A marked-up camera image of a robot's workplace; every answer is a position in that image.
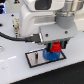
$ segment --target bolt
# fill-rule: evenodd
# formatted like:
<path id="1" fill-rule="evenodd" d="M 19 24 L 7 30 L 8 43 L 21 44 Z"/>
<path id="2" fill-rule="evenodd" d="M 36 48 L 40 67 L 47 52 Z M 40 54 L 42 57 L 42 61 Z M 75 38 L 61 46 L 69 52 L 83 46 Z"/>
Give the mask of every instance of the bolt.
<path id="1" fill-rule="evenodd" d="M 0 27 L 2 27 L 2 26 L 3 26 L 3 24 L 0 23 Z"/>
<path id="2" fill-rule="evenodd" d="M 65 34 L 68 34 L 68 31 L 65 31 Z"/>
<path id="3" fill-rule="evenodd" d="M 13 17 L 14 15 L 12 14 L 11 16 Z"/>
<path id="4" fill-rule="evenodd" d="M 45 36 L 48 37 L 48 34 L 46 34 Z"/>

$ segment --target blue object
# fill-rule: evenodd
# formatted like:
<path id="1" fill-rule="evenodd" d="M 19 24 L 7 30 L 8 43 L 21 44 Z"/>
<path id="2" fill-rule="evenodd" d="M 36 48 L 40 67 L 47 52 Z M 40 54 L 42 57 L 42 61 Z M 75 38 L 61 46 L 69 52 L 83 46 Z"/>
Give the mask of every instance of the blue object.
<path id="1" fill-rule="evenodd" d="M 49 61 L 56 61 L 59 59 L 60 57 L 60 53 L 51 53 L 51 52 L 47 52 L 46 49 L 43 50 L 43 57 Z"/>

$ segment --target black cable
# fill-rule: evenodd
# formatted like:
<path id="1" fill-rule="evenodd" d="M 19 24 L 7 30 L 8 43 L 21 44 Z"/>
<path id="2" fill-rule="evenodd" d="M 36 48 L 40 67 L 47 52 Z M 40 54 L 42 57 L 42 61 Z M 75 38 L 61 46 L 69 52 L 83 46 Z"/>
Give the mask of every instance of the black cable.
<path id="1" fill-rule="evenodd" d="M 10 36 L 5 35 L 0 32 L 0 36 L 5 39 L 12 40 L 12 41 L 25 41 L 25 42 L 41 43 L 39 34 L 33 34 L 32 36 L 26 37 L 26 38 L 15 38 L 15 37 L 10 37 Z"/>
<path id="2" fill-rule="evenodd" d="M 12 40 L 12 41 L 25 41 L 25 38 L 15 38 L 15 37 L 10 37 L 8 35 L 5 35 L 3 33 L 0 32 L 0 36 L 3 38 L 6 38 L 8 40 Z"/>

